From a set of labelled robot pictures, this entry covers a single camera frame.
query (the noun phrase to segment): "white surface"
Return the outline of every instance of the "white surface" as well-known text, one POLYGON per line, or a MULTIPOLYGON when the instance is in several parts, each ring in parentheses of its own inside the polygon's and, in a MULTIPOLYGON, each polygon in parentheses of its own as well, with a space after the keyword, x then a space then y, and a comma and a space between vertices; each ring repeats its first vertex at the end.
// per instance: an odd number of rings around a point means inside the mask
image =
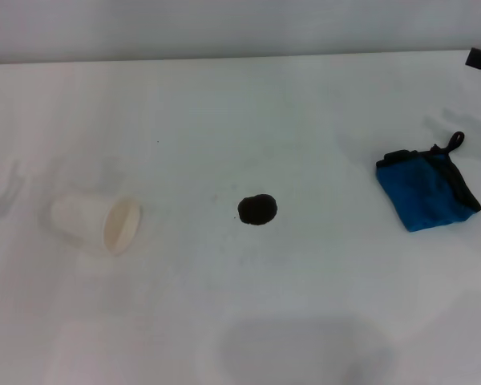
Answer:
POLYGON ((0 63, 481 46, 481 0, 0 0, 0 63))
POLYGON ((461 129, 481 203, 466 55, 0 67, 0 384, 481 384, 481 213, 407 233, 374 178, 461 129), (135 247, 51 231, 69 188, 138 197, 135 247))

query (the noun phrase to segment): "black trim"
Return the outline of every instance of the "black trim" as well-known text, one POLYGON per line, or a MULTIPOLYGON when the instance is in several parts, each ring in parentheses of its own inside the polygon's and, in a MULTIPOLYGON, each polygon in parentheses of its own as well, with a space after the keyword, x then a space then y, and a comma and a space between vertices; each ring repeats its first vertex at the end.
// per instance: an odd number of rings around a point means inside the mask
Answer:
POLYGON ((472 48, 468 54, 466 66, 481 70, 481 50, 472 48))
POLYGON ((452 188, 455 199, 474 210, 476 213, 481 211, 481 205, 472 195, 471 190, 467 187, 461 172, 456 165, 452 163, 449 157, 449 152, 455 150, 463 143, 465 135, 462 132, 456 132, 449 140, 449 144, 445 148, 440 148, 436 144, 430 151, 408 151, 399 150, 385 154, 383 160, 376 163, 376 168, 388 167, 392 164, 397 164, 414 158, 422 157, 427 163, 431 165, 439 174, 447 181, 452 188), (440 160, 437 155, 444 155, 445 160, 440 160))

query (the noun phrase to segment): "black loop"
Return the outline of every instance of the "black loop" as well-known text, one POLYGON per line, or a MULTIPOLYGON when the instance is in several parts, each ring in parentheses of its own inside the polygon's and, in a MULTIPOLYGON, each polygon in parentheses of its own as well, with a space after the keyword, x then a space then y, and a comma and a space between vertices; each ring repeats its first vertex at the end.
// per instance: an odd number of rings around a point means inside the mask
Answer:
POLYGON ((447 147, 444 148, 445 152, 449 153, 452 150, 455 150, 456 148, 461 146, 464 139, 465 139, 464 133, 462 133, 461 131, 455 132, 451 137, 451 140, 449 140, 447 147))

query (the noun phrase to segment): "black strap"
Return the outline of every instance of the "black strap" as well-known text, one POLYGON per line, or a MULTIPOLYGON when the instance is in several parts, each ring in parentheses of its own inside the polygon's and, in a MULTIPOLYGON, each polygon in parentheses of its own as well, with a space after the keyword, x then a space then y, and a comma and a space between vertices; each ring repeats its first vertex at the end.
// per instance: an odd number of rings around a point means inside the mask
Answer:
POLYGON ((446 155, 445 160, 440 160, 435 156, 424 155, 424 159, 431 167, 435 168, 439 174, 447 181, 452 188, 452 192, 455 195, 455 199, 470 207, 476 213, 481 211, 481 205, 472 195, 471 190, 467 187, 465 180, 462 177, 461 172, 452 163, 451 158, 446 155))
POLYGON ((445 148, 440 148, 436 144, 431 148, 431 153, 433 154, 448 154, 449 152, 455 150, 459 146, 462 145, 463 141, 465 140, 465 134, 462 133, 461 131, 455 132, 451 139, 449 140, 449 143, 447 144, 447 147, 445 148))

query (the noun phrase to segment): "cup opening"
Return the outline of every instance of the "cup opening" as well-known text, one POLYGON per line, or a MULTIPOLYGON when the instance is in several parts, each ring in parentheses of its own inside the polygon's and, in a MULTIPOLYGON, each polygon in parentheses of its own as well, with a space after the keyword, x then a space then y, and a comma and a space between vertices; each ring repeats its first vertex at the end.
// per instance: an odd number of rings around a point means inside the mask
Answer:
POLYGON ((139 202, 124 198, 109 211, 103 227, 103 244, 112 254, 125 251, 134 239, 141 219, 139 202))

